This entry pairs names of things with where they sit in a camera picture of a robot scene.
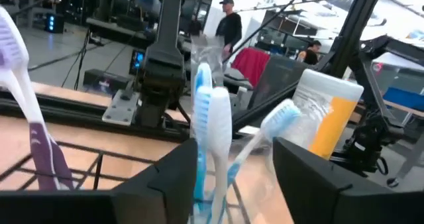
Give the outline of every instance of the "red cloth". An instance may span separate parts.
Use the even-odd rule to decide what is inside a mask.
[[[231,66],[240,71],[250,84],[256,87],[269,59],[270,55],[263,51],[254,48],[243,48],[237,54]]]

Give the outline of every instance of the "black shirt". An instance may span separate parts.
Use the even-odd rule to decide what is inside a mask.
[[[201,31],[201,23],[199,21],[191,21],[188,26],[188,33],[192,36],[199,36]]]
[[[310,65],[315,65],[318,63],[318,56],[314,51],[307,49],[305,52],[306,52],[306,55],[305,55],[305,59],[303,59],[303,62]]]
[[[225,45],[231,44],[231,48],[241,39],[241,17],[231,13],[221,19],[215,36],[224,36]]]

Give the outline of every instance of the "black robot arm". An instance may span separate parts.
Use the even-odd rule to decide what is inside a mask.
[[[353,55],[349,68],[358,84],[364,87],[365,119],[358,124],[343,150],[335,151],[331,159],[358,173],[375,172],[382,147],[396,143],[403,135],[401,123],[384,104],[372,73],[372,61],[390,52],[424,66],[424,50],[386,35],[361,42],[360,47]]]

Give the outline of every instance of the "toothbrush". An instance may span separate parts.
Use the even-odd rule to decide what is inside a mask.
[[[227,195],[228,155],[232,140],[231,103],[228,91],[216,87],[211,94],[207,120],[207,142],[215,164],[215,195],[209,224],[219,224]]]
[[[206,179],[206,138],[204,126],[207,121],[207,108],[212,92],[211,68],[207,63],[201,63],[197,69],[194,83],[194,133],[198,144],[197,153],[197,176],[194,188],[194,198],[200,200],[197,204],[200,210],[203,210],[203,193]]]
[[[41,190],[73,189],[70,172],[62,151],[47,133],[40,106],[36,100],[28,75],[28,50],[18,28],[8,12],[0,7],[0,54],[2,73],[9,91],[12,92],[30,124],[30,147],[38,172]]]
[[[199,146],[197,152],[197,176],[194,187],[194,198],[200,200],[198,208],[203,210],[203,191],[206,179],[206,147],[207,147],[207,118],[212,87],[201,86],[194,97],[193,127],[195,139]]]
[[[299,116],[301,111],[292,100],[286,99],[275,107],[260,124],[260,130],[256,133],[252,140],[237,155],[233,164],[227,173],[227,189],[234,182],[241,165],[252,152],[253,148],[260,144],[264,139],[272,142],[272,139],[278,136],[282,131],[288,128]]]

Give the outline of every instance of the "blue toothbrush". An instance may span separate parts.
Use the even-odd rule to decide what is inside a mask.
[[[197,69],[194,83],[193,128],[198,145],[197,176],[194,187],[194,198],[197,199],[200,210],[203,210],[203,192],[206,179],[206,123],[209,110],[209,100],[212,93],[212,75],[208,64],[202,63]]]
[[[256,147],[259,143],[261,143],[264,139],[272,141],[274,137],[280,135],[282,131],[288,128],[300,115],[301,111],[290,99],[282,101],[276,108],[274,108],[262,121],[259,132],[237,155],[235,161],[229,168],[227,172],[227,188],[229,188],[230,185],[234,182],[241,165],[247,159],[250,152],[252,152],[253,148]],[[219,213],[219,220],[222,220],[224,208],[225,207],[223,206],[222,210]]]

